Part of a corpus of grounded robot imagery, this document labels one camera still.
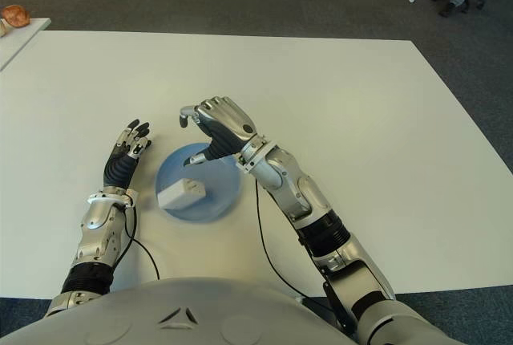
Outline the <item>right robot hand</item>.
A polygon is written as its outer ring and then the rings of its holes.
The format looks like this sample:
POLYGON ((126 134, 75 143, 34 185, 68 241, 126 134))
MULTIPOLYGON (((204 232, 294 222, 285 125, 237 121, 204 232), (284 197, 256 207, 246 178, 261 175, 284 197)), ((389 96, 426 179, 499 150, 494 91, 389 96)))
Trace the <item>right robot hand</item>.
POLYGON ((184 166, 202 164, 242 151, 257 134, 249 116, 229 97, 215 96, 200 104, 180 109, 180 126, 186 128, 188 119, 211 138, 210 145, 184 161, 184 166))

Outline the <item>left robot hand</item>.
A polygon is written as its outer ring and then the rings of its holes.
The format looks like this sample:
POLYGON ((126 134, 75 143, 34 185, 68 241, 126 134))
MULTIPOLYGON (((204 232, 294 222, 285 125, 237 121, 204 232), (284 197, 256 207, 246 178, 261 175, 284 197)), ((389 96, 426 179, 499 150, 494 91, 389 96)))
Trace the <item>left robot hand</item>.
POLYGON ((140 157, 151 145, 150 124, 133 120, 119 134, 103 170, 103 186, 127 190, 140 157))

